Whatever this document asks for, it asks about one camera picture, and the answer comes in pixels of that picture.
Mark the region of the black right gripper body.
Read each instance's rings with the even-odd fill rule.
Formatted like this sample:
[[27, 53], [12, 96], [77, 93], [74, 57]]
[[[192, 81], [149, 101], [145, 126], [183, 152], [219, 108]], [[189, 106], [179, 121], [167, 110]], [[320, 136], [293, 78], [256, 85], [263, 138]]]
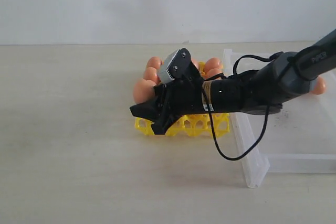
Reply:
[[180, 79], [168, 84], [161, 83], [154, 88], [154, 92], [162, 104], [167, 102], [170, 111], [175, 114], [203, 114], [205, 113], [201, 92], [203, 81], [200, 72], [191, 62]]

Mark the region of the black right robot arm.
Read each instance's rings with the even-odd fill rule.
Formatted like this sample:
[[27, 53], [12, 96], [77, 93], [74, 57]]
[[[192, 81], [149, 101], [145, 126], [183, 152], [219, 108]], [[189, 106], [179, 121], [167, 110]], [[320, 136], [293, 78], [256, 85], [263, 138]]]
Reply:
[[317, 76], [335, 68], [335, 32], [300, 52], [278, 52], [259, 70], [233, 71], [221, 79], [203, 79], [181, 48], [160, 67], [154, 97], [133, 105], [133, 116], [152, 122], [163, 135], [183, 115], [242, 112], [278, 113], [282, 104], [308, 93]]

